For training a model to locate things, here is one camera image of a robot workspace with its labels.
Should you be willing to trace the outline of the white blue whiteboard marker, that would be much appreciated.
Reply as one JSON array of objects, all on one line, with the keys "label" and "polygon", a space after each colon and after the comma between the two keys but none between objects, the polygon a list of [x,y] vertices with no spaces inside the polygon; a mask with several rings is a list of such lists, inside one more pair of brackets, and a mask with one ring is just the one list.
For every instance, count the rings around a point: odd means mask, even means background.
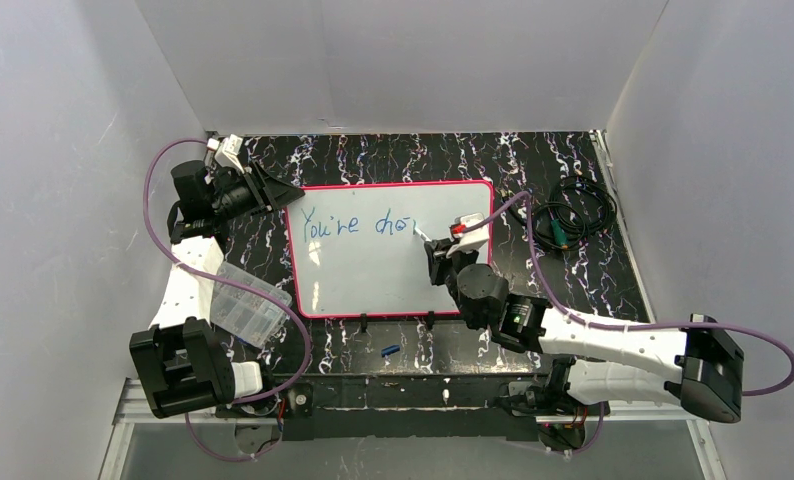
[{"label": "white blue whiteboard marker", "polygon": [[431,238],[417,226],[415,226],[413,228],[413,234],[418,236],[424,242],[430,242],[431,241]]}]

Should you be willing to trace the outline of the blue marker cap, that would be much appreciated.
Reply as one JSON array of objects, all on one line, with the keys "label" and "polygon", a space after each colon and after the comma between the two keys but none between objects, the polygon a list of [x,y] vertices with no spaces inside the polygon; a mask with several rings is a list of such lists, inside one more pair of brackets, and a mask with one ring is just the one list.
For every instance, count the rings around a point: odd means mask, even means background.
[{"label": "blue marker cap", "polygon": [[387,346],[387,347],[383,348],[381,350],[381,352],[380,352],[380,355],[381,355],[382,358],[386,358],[386,357],[388,357],[390,355],[393,355],[393,354],[399,352],[400,350],[401,350],[401,347],[399,345],[390,345],[390,346]]}]

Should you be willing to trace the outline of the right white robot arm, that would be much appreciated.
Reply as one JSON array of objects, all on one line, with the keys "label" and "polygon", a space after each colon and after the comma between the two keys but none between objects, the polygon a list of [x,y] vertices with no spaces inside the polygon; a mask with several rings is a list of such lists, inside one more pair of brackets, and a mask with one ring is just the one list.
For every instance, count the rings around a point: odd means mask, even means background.
[{"label": "right white robot arm", "polygon": [[540,407],[610,401],[673,404],[709,421],[741,419],[744,352],[706,316],[678,330],[561,313],[546,298],[511,292],[508,281],[452,239],[423,243],[430,282],[443,286],[471,329],[516,352],[554,356]]}]

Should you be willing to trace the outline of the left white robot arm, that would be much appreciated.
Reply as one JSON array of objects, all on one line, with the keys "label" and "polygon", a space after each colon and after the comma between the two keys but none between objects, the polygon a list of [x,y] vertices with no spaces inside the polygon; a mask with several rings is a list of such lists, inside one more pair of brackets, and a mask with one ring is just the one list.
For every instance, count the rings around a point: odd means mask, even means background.
[{"label": "left white robot arm", "polygon": [[282,314],[286,302],[240,278],[224,277],[224,237],[229,221],[245,214],[270,214],[303,198],[301,188],[262,167],[220,167],[202,160],[171,171],[177,202],[167,226],[173,266],[150,326],[133,334],[129,351],[153,415],[168,418],[209,407],[264,398],[275,390],[257,361],[234,362],[210,325],[218,286],[250,293]]}]

